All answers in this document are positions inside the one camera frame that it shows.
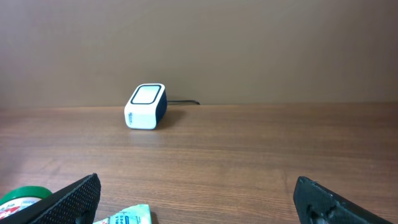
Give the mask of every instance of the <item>wooden table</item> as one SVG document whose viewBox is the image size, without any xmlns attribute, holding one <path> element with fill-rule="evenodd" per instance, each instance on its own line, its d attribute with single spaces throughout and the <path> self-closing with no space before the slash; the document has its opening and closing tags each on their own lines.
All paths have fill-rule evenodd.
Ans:
<svg viewBox="0 0 398 224">
<path fill-rule="evenodd" d="M 96 220 L 147 203 L 154 223 L 298 223 L 305 175 L 398 223 L 398 104 L 170 106 L 154 131 L 123 108 L 0 111 L 0 195 L 96 172 Z"/>
</svg>

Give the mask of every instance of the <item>plain wall background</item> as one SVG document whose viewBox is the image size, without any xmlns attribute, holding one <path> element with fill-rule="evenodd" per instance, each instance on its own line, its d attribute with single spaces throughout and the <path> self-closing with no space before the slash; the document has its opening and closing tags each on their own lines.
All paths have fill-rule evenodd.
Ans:
<svg viewBox="0 0 398 224">
<path fill-rule="evenodd" d="M 395 0 L 3 0 L 0 107 L 398 100 Z"/>
</svg>

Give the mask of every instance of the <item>white cube-shaped device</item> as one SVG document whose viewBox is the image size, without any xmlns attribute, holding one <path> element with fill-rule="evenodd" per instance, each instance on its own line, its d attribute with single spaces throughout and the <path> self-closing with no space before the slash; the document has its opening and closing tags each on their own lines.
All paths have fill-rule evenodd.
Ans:
<svg viewBox="0 0 398 224">
<path fill-rule="evenodd" d="M 124 118 L 129 128 L 154 129 L 167 109 L 166 90 L 163 84 L 139 85 L 124 108 Z"/>
</svg>

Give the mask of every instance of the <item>black cable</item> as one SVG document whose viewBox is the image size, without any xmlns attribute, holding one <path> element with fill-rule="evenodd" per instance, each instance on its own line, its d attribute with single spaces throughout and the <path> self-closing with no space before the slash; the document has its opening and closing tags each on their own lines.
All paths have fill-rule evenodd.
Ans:
<svg viewBox="0 0 398 224">
<path fill-rule="evenodd" d="M 200 103 L 196 100 L 167 100 L 169 103 L 194 103 L 200 105 Z"/>
</svg>

